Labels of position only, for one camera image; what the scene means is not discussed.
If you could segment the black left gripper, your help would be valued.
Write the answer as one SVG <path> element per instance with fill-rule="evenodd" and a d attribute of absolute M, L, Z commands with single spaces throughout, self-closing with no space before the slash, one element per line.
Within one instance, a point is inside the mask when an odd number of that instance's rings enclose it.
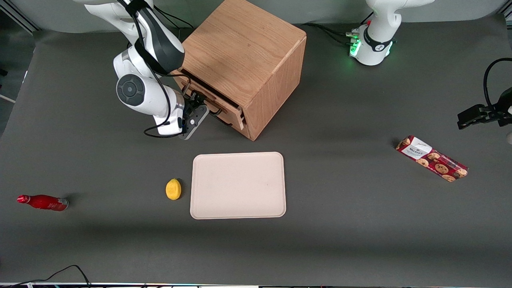
<path fill-rule="evenodd" d="M 476 104 L 458 114 L 459 130 L 476 124 L 498 122 L 499 126 L 512 124 L 512 88 L 505 90 L 499 97 L 494 110 L 497 117 L 489 116 L 483 104 Z"/>

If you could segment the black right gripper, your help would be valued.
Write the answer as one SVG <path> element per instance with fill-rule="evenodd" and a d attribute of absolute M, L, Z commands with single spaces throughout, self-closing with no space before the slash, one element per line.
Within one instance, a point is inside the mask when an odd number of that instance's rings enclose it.
<path fill-rule="evenodd" d="M 198 109 L 200 106 L 207 107 L 207 97 L 201 96 L 201 93 L 198 91 L 192 91 L 190 94 L 185 93 L 183 97 L 185 103 L 183 112 L 184 121 L 198 121 L 201 117 L 201 111 L 198 112 Z"/>

